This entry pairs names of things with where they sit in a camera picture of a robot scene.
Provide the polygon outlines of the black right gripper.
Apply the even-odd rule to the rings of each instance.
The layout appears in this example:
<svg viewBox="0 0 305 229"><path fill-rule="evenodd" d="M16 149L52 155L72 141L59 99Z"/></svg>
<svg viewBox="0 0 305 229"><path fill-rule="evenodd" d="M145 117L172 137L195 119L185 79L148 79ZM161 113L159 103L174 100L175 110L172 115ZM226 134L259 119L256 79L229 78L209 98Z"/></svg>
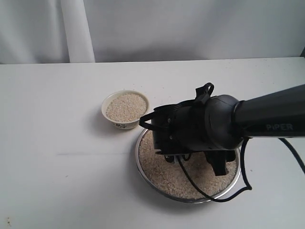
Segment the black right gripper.
<svg viewBox="0 0 305 229"><path fill-rule="evenodd" d="M156 107L151 118L154 148L163 155L205 151L215 175L227 175L226 163L235 161L235 152L217 150L238 147L232 124L235 103L186 101Z"/></svg>

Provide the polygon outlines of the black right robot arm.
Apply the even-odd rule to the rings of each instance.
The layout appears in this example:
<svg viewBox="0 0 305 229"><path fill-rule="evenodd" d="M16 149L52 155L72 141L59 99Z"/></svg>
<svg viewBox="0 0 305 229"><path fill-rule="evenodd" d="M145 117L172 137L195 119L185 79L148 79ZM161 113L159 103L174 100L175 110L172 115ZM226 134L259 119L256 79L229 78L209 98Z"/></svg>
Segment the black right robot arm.
<svg viewBox="0 0 305 229"><path fill-rule="evenodd" d="M239 101L213 96L211 83L196 89L196 97L160 106L150 114L154 146L162 155L205 152L215 175L227 173L226 162L243 140L252 137L303 137L303 85Z"/></svg>

